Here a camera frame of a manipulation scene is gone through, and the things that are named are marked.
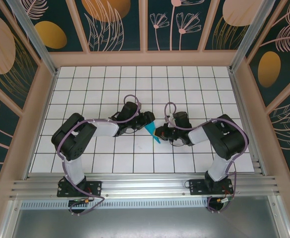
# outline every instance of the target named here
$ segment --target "ventilation slot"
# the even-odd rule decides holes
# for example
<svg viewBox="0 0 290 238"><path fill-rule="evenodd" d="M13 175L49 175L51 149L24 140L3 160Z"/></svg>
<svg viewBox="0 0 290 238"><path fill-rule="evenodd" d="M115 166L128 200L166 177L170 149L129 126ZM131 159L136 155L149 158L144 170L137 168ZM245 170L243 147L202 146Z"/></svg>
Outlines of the ventilation slot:
<svg viewBox="0 0 290 238"><path fill-rule="evenodd" d="M21 204L21 210L62 210L69 209L69 200L26 200ZM97 202L79 204L73 209L91 208ZM174 207L205 207L206 198L167 198L167 199L111 199L101 203L99 209L123 208L174 208Z"/></svg>

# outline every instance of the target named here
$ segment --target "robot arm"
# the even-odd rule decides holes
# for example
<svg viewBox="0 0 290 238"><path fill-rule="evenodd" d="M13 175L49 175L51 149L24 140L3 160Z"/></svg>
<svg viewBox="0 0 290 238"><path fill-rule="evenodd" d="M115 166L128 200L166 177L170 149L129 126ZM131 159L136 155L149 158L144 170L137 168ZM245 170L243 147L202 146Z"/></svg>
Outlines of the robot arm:
<svg viewBox="0 0 290 238"><path fill-rule="evenodd" d="M81 190L85 189L86 177L83 172L81 155L93 137L111 136L116 137L124 134L127 129L141 129L145 125L153 122L155 117L152 112L141 113L134 119L117 124L114 121L124 121L131 118L137 112L137 105L127 102L121 112L117 112L109 120L96 120L91 123L85 122L66 138L61 146L61 153L65 156L65 168L73 183ZM74 113L70 118L54 133L52 143L57 149L65 135L79 122L85 118L78 113Z"/></svg>
<svg viewBox="0 0 290 238"><path fill-rule="evenodd" d="M176 126L192 128L186 112L175 113L173 118ZM222 115L218 118L234 123L227 115ZM210 169L205 174L205 184L209 191L221 187L223 180L228 177L228 166L232 164L233 155L242 152L245 147L243 135L234 126L222 121L208 122L194 130L181 130L169 127L166 123L156 129L155 135L162 140L169 140L170 142L181 139L188 146L210 140L216 155Z"/></svg>

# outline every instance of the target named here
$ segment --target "white grid mat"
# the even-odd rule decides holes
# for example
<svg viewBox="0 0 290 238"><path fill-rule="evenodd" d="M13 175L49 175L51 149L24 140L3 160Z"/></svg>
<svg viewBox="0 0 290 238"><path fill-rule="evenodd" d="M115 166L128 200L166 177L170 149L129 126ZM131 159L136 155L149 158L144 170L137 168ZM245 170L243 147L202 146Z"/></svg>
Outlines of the white grid mat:
<svg viewBox="0 0 290 238"><path fill-rule="evenodd" d="M156 127L163 125L164 106L169 101L176 103L178 112L188 112L192 126L228 114L242 127L226 67L62 67L30 172L62 173L51 136L73 113L87 119L111 117L122 109L127 94L138 97L142 112L154 113ZM204 173L212 164L214 150L209 141L192 147L161 142L146 129L116 138L93 138L82 156L84 172ZM235 168L254 172L250 154L237 159Z"/></svg>

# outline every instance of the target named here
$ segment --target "metal floor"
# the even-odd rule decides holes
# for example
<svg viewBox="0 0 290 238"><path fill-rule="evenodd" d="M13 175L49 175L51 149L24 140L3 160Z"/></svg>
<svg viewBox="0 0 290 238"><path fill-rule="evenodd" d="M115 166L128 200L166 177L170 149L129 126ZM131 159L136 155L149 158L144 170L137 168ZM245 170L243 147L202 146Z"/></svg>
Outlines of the metal floor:
<svg viewBox="0 0 290 238"><path fill-rule="evenodd" d="M83 217L67 210L21 210L14 238L278 238L266 197L237 197L212 214L204 207L96 209Z"/></svg>

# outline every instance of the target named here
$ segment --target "metal rail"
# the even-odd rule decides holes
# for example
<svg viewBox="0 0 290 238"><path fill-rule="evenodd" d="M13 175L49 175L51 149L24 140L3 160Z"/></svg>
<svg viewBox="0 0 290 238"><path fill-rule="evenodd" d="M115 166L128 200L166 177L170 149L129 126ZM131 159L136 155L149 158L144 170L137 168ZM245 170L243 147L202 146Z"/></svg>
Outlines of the metal rail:
<svg viewBox="0 0 290 238"><path fill-rule="evenodd" d="M10 199L60 199L56 194L58 181L63 174L29 175L27 180L14 182L9 193ZM101 195L106 199L192 197L184 183L189 179L203 178L204 174L87 174L87 180L103 182ZM277 194L279 194L279 190L275 178L272 176L237 175L236 196Z"/></svg>

